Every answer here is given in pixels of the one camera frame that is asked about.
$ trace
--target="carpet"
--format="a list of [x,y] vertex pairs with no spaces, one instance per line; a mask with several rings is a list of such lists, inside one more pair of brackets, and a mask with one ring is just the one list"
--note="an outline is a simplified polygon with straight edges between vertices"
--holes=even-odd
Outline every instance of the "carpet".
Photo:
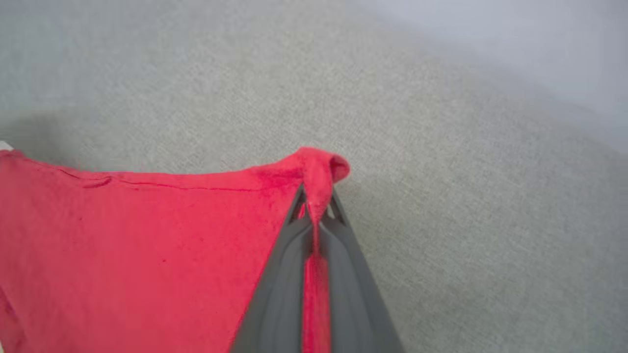
[[623,352],[627,158],[352,3],[3,1],[0,139],[210,173],[300,146],[408,352]]

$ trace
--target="red cloth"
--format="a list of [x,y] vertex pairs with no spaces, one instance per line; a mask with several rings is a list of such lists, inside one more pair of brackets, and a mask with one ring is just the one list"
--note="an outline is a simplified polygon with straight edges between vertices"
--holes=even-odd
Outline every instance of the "red cloth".
[[[5,352],[228,351],[299,185],[318,224],[348,173],[313,148],[208,175],[90,173],[0,152]],[[307,352],[328,350],[325,266],[306,267]]]

